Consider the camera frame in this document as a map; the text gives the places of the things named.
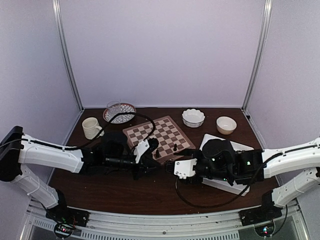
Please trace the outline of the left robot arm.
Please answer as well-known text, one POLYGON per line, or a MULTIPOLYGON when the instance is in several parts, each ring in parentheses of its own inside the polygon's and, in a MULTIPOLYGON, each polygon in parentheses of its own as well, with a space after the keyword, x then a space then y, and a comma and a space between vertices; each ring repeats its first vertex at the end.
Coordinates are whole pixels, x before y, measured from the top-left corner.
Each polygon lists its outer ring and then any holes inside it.
POLYGON ((144 138, 133 148, 127 141, 124 133, 109 132, 91 148, 62 146, 40 141, 24 134, 21 126, 14 126, 0 143, 0 180, 17 184, 37 199, 55 222, 71 224, 78 213, 67 206, 64 194, 44 183, 27 165, 80 175, 128 170, 134 180, 160 168, 160 163, 153 158, 153 151, 159 146, 156 138, 144 138))

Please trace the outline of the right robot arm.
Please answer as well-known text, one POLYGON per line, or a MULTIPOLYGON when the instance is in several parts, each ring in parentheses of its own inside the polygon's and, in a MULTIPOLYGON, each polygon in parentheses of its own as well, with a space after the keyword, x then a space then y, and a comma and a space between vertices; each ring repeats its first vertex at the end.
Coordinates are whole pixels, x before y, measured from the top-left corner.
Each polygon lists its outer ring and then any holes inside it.
POLYGON ((261 206, 242 210, 239 214, 244 220, 278 218, 287 203, 320 183, 319 138, 282 149, 253 150, 235 150, 227 139, 210 138, 201 149, 186 148, 177 155, 185 159, 167 161, 165 170, 186 184, 200 184, 208 179, 248 188, 275 175, 302 171, 285 185, 263 194, 261 206))

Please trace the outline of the wooden chess board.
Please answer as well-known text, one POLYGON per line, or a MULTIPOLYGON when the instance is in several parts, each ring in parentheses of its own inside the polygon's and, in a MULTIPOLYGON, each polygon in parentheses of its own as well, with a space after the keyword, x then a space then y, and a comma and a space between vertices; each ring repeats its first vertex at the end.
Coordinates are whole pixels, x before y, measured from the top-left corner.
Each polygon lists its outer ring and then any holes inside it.
MULTIPOLYGON (((150 137, 158 140, 157 150, 159 150, 160 157, 155 157, 156 150, 152 154, 159 163, 164 164, 168 160, 177 160, 179 157, 174 153, 183 149, 195 148, 195 145, 170 116, 155 119, 154 123, 156 129, 150 137), (174 151, 174 144, 177 144, 177 151, 174 151)), ((152 128, 153 125, 150 122, 145 122, 124 129, 123 133, 127 136, 127 144, 130 147, 136 146, 147 137, 152 128)))

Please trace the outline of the white fluted bowl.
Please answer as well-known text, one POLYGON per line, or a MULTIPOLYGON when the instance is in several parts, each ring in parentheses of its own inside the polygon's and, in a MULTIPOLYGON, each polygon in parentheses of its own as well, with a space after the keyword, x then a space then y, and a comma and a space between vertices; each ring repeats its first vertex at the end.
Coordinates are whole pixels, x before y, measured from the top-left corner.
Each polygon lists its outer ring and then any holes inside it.
POLYGON ((198 109, 187 109, 182 113, 182 121, 189 128, 198 128, 205 121, 205 114, 198 109))

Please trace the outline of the cream round bowl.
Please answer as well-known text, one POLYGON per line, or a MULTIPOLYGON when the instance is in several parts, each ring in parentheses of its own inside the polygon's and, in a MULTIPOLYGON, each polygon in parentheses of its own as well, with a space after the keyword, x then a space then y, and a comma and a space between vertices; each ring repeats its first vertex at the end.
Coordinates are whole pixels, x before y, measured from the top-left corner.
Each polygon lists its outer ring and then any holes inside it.
POLYGON ((216 128, 220 134, 230 135, 237 128, 237 123, 230 117, 221 116, 216 120, 216 128))

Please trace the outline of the white foam tray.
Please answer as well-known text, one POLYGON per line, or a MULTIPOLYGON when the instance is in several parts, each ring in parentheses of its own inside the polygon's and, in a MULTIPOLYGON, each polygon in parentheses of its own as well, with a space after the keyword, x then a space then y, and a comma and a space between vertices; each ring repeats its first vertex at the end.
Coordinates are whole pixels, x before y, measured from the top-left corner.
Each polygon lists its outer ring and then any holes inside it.
MULTIPOLYGON (((218 136, 214 136, 214 135, 206 133, 203 136, 203 139, 202 139, 202 142, 201 142, 201 145, 200 145, 200 150, 203 149, 203 146, 209 140, 214 140, 214 139, 225 140, 224 138, 220 138, 218 136)), ((237 143, 237 142, 234 142, 234 141, 231 141, 231 145, 234 148, 234 150, 236 150, 236 151, 250 151, 250 150, 254 149, 251 146, 247 146, 247 145, 244 145, 244 144, 241 144, 241 143, 237 143)), ((217 180, 217 179, 207 179, 207 178, 204 178, 202 183, 204 185, 207 185, 207 186, 210 186, 210 187, 213 187, 213 188, 225 191, 225 192, 229 192, 229 193, 232 193, 232 194, 235 194, 235 195, 238 195, 246 187, 246 185, 237 184, 235 181, 233 182, 233 186, 231 186, 227 181, 217 180)))

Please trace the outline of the clear drinking glass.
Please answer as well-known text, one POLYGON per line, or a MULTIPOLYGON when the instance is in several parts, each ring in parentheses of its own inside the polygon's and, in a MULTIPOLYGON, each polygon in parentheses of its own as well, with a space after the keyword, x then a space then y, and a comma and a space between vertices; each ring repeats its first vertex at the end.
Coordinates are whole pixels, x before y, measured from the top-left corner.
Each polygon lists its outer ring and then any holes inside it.
POLYGON ((108 114, 111 118, 121 112, 121 103, 119 101, 111 101, 107 104, 108 114))

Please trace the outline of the cream ribbed mug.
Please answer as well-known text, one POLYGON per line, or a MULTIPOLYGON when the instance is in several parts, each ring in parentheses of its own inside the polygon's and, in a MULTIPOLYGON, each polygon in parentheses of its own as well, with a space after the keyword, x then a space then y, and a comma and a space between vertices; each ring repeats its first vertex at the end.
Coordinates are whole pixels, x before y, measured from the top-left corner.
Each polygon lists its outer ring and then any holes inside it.
POLYGON ((95 117, 88 117, 82 121, 82 129, 84 136, 88 140, 93 140, 97 134, 102 130, 98 119, 95 117))

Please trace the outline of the front aluminium rail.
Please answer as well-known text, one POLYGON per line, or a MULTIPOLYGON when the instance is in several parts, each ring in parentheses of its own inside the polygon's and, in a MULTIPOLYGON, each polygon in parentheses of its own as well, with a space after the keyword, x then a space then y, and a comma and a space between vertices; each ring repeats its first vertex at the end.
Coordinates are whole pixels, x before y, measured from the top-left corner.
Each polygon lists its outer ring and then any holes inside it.
MULTIPOLYGON (((55 222, 46 212, 29 205, 18 240, 59 240, 55 222)), ((311 240, 297 203, 288 206, 285 216, 259 225, 244 226, 238 210, 183 215, 132 215, 89 211, 85 227, 76 226, 66 240, 311 240), (276 235, 258 235, 262 226, 274 223, 276 235)))

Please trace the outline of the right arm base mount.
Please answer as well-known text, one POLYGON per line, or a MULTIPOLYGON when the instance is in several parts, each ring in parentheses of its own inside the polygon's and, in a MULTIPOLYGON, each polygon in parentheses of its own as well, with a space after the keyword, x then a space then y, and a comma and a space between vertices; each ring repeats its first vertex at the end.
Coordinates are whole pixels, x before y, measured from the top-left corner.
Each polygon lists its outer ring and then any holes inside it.
POLYGON ((268 238, 276 233, 274 220, 282 216, 282 209, 258 206, 241 210, 238 214, 243 227, 253 225, 258 236, 268 238))

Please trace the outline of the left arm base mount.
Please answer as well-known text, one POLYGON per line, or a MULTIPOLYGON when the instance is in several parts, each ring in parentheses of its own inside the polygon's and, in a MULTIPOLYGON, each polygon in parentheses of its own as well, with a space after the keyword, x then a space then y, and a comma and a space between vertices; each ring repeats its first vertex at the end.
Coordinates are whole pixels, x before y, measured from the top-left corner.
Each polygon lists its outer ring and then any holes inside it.
POLYGON ((59 239, 70 237, 77 227, 86 227, 90 213, 85 210, 79 210, 67 207, 64 210, 56 210, 54 208, 44 208, 45 217, 55 222, 53 233, 59 239))

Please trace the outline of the right aluminium frame post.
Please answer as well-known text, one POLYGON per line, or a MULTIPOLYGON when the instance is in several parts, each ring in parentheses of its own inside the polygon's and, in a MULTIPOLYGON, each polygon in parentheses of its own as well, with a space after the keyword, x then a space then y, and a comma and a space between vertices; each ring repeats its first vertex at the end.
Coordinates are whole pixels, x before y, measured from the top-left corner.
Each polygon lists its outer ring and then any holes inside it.
POLYGON ((256 49, 256 53, 255 53, 255 58, 253 61, 252 71, 251 71, 250 78, 249 78, 249 84, 248 84, 245 98, 244 98, 242 108, 241 108, 244 113, 248 112, 250 100, 252 98, 255 83, 256 83, 256 80, 257 80, 257 77, 259 74, 259 69, 261 66, 262 58, 263 58, 263 52, 265 49, 265 45, 267 42, 268 33, 269 33, 269 29, 270 29, 272 7, 273 7, 272 0, 265 0, 264 1, 263 14, 262 14, 257 49, 256 49))

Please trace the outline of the aluminium frame post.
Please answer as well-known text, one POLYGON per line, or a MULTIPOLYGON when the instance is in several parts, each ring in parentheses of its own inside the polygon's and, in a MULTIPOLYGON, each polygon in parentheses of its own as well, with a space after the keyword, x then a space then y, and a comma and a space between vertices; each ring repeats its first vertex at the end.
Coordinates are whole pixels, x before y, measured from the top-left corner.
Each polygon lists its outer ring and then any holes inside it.
POLYGON ((62 13, 61 13, 61 5, 59 0, 52 0, 52 7, 53 7, 53 14, 57 26, 57 32, 59 36, 59 41, 60 41, 60 47, 62 51, 62 57, 63 57, 63 63, 65 66, 66 74, 68 81, 70 83, 71 91, 74 96, 74 99, 76 101, 77 108, 79 109, 80 112, 84 110, 79 90, 76 84, 73 68, 72 68, 72 63, 70 59, 70 55, 68 52, 68 46, 67 46, 67 40, 65 36, 65 31, 64 31, 64 26, 63 26, 63 18, 62 18, 62 13))
POLYGON ((250 78, 249 78, 249 84, 248 84, 245 98, 244 98, 242 108, 241 108, 244 113, 248 112, 250 100, 252 98, 255 83, 256 83, 256 80, 257 80, 257 77, 259 74, 259 69, 261 66, 262 58, 263 58, 263 52, 265 49, 265 45, 267 42, 268 33, 269 33, 269 29, 270 29, 272 7, 273 7, 272 0, 265 0, 264 1, 263 14, 262 14, 257 49, 256 49, 256 53, 255 53, 255 58, 253 61, 252 71, 251 71, 250 78))

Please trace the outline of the left aluminium frame post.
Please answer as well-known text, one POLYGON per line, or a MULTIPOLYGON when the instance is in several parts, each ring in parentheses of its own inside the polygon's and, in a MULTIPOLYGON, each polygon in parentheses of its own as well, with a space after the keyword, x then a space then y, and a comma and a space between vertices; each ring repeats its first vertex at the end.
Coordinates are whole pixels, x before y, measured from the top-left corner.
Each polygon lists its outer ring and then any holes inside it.
POLYGON ((74 96, 74 99, 76 101, 77 108, 79 109, 80 112, 84 110, 79 90, 76 84, 73 68, 72 68, 72 63, 70 59, 70 55, 68 52, 68 46, 67 46, 67 40, 65 36, 65 31, 64 31, 64 26, 63 26, 63 18, 62 18, 62 13, 61 13, 61 5, 59 0, 52 0, 52 7, 53 7, 53 14, 57 26, 57 32, 59 36, 59 41, 60 41, 60 47, 62 51, 62 57, 63 57, 63 63, 65 66, 66 74, 68 81, 70 83, 71 91, 74 96))

